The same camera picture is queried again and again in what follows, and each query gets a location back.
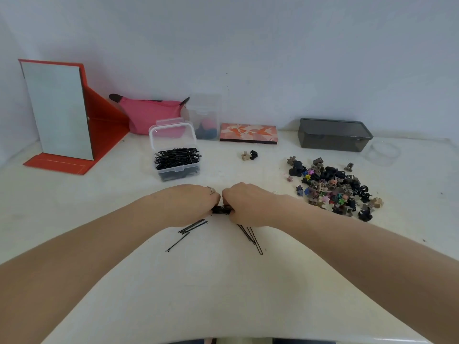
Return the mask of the loose black bobby pins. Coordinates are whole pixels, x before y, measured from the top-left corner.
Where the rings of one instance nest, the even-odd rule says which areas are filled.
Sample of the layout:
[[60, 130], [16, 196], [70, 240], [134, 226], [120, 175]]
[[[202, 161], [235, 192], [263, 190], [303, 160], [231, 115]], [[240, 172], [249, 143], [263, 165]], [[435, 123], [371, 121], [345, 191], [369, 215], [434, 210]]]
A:
[[[185, 228], [182, 228], [180, 231], [178, 231], [179, 234], [181, 234], [181, 238], [176, 242], [174, 243], [171, 247], [169, 247], [166, 252], [170, 252], [170, 250], [172, 248], [174, 248], [178, 243], [180, 243], [185, 237], [187, 237], [191, 231], [193, 231], [194, 229], [200, 227], [200, 226], [203, 226], [205, 224], [208, 223], [208, 220], [205, 220], [205, 219], [201, 219], [201, 220], [198, 220], [197, 222], [193, 223], [192, 225], [189, 225], [189, 226], [186, 226]], [[263, 249], [261, 248], [256, 236], [255, 236], [255, 233], [253, 231], [253, 229], [251, 227], [246, 227], [244, 225], [240, 225], [240, 224], [237, 224], [237, 226], [240, 228], [240, 230], [244, 233], [244, 235], [246, 236], [246, 238], [252, 243], [255, 245], [258, 253], [260, 255], [263, 255]]]

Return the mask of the person's left hand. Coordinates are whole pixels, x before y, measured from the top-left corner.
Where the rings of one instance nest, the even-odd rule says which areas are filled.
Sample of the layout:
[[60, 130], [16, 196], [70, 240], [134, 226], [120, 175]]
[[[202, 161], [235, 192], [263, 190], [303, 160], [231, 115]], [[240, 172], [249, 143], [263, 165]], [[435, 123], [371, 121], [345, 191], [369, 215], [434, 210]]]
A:
[[153, 194], [155, 221], [163, 228], [183, 227], [201, 219], [200, 185], [183, 184]]

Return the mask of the clear hinged plastic box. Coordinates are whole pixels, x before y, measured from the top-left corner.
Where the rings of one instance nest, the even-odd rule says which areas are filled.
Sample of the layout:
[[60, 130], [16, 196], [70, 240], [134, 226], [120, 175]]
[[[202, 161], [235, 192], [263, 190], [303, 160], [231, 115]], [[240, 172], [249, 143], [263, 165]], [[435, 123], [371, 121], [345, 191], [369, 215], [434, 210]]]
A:
[[[175, 121], [158, 121], [157, 125], [150, 127], [149, 139], [153, 160], [154, 154], [162, 150], [174, 148], [197, 148], [199, 150], [193, 125], [183, 118], [178, 118]], [[178, 180], [198, 175], [201, 169], [201, 158], [196, 164], [159, 171], [155, 169], [153, 164], [153, 168], [163, 182]]]

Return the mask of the red folding stand mirror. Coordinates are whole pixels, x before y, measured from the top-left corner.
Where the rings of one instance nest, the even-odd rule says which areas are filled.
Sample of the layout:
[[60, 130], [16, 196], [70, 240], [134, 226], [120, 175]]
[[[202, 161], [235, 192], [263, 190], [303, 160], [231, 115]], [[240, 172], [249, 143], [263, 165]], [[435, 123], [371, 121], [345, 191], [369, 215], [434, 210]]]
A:
[[129, 133], [129, 119], [89, 87], [84, 66], [19, 59], [42, 152], [24, 166], [86, 174]]

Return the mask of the person's right hand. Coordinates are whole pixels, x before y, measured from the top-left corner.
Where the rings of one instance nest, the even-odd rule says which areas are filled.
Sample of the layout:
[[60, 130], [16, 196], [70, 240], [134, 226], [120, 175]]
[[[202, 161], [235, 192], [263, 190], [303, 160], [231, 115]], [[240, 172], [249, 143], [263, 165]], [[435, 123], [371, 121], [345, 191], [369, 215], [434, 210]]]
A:
[[240, 186], [240, 224], [247, 227], [276, 227], [281, 217], [284, 195], [278, 195], [253, 184]]

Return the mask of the orange floral flat case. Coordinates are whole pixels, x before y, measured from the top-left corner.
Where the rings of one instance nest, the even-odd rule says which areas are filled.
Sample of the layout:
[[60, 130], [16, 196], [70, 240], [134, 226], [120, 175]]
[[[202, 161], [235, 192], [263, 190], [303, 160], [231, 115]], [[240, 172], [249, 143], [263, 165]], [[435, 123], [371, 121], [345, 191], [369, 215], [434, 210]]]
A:
[[278, 144], [278, 132], [276, 126], [270, 125], [222, 123], [219, 140], [222, 142]]

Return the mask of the pink zip pouch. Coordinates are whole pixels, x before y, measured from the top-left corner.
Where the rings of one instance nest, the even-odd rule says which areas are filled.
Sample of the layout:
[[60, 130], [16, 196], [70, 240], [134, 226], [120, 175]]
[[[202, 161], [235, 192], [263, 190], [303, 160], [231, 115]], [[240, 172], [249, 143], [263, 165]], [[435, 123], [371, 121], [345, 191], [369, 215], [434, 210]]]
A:
[[158, 121], [180, 118], [182, 108], [190, 100], [189, 97], [183, 101], [130, 99], [116, 93], [108, 98], [128, 117], [129, 131], [138, 135], [148, 135], [150, 127]]

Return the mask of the person's left forearm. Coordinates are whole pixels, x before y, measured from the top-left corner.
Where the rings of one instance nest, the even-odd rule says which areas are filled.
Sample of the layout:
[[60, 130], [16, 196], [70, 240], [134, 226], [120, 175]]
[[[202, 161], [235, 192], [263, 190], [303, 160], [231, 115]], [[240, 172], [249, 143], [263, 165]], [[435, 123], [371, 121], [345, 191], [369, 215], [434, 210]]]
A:
[[159, 231], [162, 190], [0, 264], [0, 344], [41, 344], [108, 272]]

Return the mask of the person's right forearm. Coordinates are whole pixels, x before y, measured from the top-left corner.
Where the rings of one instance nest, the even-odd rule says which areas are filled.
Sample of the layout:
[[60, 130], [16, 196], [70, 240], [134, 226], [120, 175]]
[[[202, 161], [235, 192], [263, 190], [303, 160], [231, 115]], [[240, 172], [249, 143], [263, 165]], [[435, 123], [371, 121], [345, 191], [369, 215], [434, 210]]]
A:
[[384, 228], [276, 195], [269, 225], [303, 243], [433, 344], [459, 344], [459, 261]]

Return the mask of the tall clear plastic container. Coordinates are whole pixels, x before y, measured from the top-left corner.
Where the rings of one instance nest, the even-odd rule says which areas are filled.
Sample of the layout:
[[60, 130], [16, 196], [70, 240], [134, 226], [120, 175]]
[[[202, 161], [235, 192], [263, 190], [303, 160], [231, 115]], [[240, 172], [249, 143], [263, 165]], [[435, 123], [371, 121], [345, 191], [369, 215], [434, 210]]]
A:
[[195, 93], [186, 103], [188, 120], [192, 123], [197, 139], [218, 141], [222, 97], [214, 93]]

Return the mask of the pile of mini claw clips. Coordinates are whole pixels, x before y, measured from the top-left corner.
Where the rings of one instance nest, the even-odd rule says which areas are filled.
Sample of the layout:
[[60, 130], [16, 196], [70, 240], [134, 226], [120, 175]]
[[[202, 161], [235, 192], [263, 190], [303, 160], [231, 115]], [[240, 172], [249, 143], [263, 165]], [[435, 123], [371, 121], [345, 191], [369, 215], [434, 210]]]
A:
[[372, 220], [373, 213], [384, 205], [383, 199], [373, 196], [353, 174], [353, 163], [339, 169], [326, 166], [322, 157], [308, 166], [296, 156], [286, 162], [290, 167], [286, 180], [292, 183], [300, 179], [295, 193], [310, 205], [363, 222]]

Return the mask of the grey lidded plastic box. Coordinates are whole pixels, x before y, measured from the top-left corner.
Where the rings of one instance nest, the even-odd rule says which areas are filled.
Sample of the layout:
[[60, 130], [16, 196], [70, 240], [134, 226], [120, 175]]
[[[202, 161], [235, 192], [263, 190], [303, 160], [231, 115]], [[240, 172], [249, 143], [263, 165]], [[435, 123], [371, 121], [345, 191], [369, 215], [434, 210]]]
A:
[[362, 152], [372, 133], [361, 121], [301, 118], [300, 146], [305, 149]]

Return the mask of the clear round plastic tub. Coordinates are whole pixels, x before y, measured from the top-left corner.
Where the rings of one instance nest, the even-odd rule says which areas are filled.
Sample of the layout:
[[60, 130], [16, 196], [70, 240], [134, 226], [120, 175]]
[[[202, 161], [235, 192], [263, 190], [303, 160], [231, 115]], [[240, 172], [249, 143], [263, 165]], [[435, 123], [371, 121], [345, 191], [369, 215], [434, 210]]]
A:
[[391, 166], [400, 155], [401, 150], [399, 147], [387, 141], [372, 141], [363, 152], [365, 160], [382, 167]]

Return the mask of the heap of black hairpins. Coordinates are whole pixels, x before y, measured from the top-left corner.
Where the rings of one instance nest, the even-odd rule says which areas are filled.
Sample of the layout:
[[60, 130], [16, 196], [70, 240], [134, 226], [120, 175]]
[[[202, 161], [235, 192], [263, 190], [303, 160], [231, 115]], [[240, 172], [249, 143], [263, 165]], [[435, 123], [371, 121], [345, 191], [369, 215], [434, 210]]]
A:
[[162, 150], [154, 154], [153, 164], [156, 170], [196, 164], [200, 161], [201, 153], [197, 148], [174, 148]]

